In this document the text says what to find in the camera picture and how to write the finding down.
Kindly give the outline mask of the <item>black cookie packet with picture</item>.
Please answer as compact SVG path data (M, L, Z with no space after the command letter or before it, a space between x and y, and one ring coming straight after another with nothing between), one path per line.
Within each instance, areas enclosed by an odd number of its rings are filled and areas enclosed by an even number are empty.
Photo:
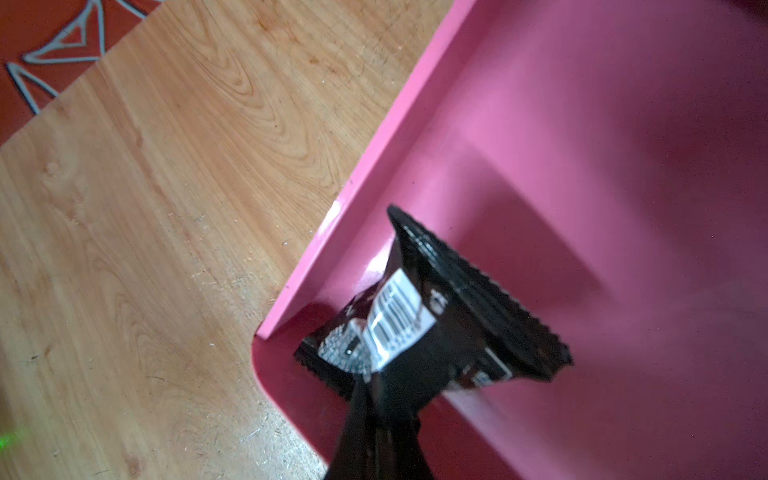
M560 337L485 272L406 211L387 215L385 273L301 341L299 364L344 399L365 387L387 423L446 390L550 382L572 364Z

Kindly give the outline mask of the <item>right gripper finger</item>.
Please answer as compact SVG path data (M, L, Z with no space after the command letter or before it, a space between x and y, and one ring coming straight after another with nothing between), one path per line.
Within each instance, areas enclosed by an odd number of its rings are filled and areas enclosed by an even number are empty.
M419 419L381 421L363 383L355 385L348 406L327 479L434 479L418 440Z

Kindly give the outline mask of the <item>pink top drawer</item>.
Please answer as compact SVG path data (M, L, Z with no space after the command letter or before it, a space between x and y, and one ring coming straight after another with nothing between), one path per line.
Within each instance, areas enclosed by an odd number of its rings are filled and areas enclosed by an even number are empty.
M575 360L429 405L436 477L766 477L765 2L453 5L254 337L326 458L347 408L293 353L381 276L390 204Z

